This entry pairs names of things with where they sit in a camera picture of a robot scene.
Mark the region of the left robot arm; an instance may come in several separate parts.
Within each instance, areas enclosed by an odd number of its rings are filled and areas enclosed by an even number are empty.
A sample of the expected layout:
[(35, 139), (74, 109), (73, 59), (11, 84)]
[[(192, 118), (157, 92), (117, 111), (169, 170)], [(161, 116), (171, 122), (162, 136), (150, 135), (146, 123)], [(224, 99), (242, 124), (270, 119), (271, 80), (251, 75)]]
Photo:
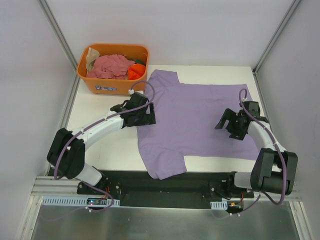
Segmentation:
[(154, 125), (154, 103), (140, 92), (110, 108), (109, 112), (84, 127), (59, 129), (48, 151), (46, 160), (54, 166), (55, 179), (77, 179), (88, 185), (94, 194), (102, 194), (108, 183), (106, 176), (85, 162), (86, 151), (105, 136), (129, 127)]

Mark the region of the orange plastic basket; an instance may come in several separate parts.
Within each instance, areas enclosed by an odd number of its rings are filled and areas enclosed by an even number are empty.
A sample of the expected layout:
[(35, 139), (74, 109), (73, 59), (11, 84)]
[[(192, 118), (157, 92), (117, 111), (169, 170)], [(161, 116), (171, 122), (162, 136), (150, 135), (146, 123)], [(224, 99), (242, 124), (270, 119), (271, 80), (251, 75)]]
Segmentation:
[[(129, 80), (128, 74), (125, 79), (104, 79), (89, 78), (86, 69), (86, 56), (89, 47), (99, 51), (100, 57), (105, 55), (124, 55), (127, 59), (139, 59), (145, 62), (145, 73), (137, 80)], [(144, 83), (147, 79), (147, 69), (149, 61), (149, 50), (145, 46), (137, 44), (119, 44), (119, 43), (94, 43), (85, 48), (79, 60), (76, 72), (87, 88), (94, 94), (106, 95), (128, 95), (129, 90), (133, 88), (135, 91), (143, 91), (146, 87)]]

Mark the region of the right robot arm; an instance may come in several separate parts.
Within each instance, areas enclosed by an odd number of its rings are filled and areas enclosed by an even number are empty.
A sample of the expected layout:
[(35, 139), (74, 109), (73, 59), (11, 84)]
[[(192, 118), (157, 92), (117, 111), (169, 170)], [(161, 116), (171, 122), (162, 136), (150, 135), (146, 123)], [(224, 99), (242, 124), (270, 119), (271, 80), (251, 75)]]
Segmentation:
[(259, 103), (244, 101), (235, 112), (227, 108), (215, 129), (222, 129), (225, 122), (230, 138), (243, 141), (250, 136), (259, 153), (251, 172), (231, 172), (225, 192), (237, 197), (243, 189), (255, 192), (290, 195), (298, 165), (298, 156), (287, 151), (273, 135), (269, 120), (261, 116)]

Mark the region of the purple t-shirt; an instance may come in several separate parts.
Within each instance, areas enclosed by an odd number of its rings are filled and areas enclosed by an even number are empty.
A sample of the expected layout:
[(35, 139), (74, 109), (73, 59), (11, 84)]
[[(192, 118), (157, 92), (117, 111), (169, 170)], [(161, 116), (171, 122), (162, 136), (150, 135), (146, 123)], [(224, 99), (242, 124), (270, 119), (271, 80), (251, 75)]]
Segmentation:
[(145, 95), (153, 98), (155, 124), (137, 128), (138, 150), (148, 174), (166, 179), (185, 173), (186, 156), (255, 160), (250, 136), (243, 140), (217, 130), (224, 111), (240, 110), (242, 84), (185, 84), (173, 71), (154, 70)]

